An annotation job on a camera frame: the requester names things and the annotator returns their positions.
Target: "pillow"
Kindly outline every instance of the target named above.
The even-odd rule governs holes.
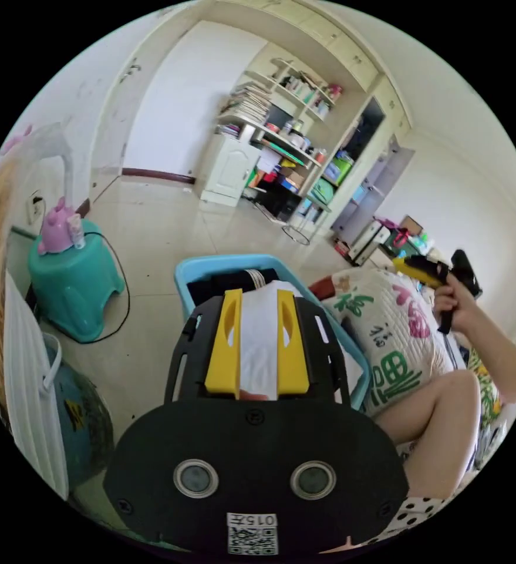
[[[502,410],[502,400],[488,370],[483,365],[477,351],[472,347],[469,351],[467,368],[472,370],[479,380],[481,388],[481,429],[490,425]]]
[[[412,282],[377,268],[351,268],[332,276],[336,295],[323,305],[348,318],[372,370],[364,400],[373,417],[431,377],[454,370],[431,307]]]

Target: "power outlet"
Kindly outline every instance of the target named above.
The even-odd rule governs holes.
[[[38,219],[40,219],[45,206],[45,201],[40,190],[33,192],[26,201],[27,208],[27,222],[29,225],[33,225]]]

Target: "pink humidifier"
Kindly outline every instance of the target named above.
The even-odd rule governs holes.
[[[66,220],[75,213],[74,208],[66,206],[64,197],[58,200],[56,207],[46,214],[42,223],[42,240],[38,245],[39,254],[61,253],[72,247],[72,238]]]

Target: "hand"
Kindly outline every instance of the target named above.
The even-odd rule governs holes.
[[[471,292],[453,274],[447,275],[447,284],[434,293],[434,317],[440,322],[445,311],[453,310],[451,328],[467,335],[471,323],[481,314]]]

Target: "knee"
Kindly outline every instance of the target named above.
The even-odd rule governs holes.
[[[454,370],[448,375],[448,386],[456,394],[460,394],[468,405],[481,410],[481,388],[479,380],[471,370]]]

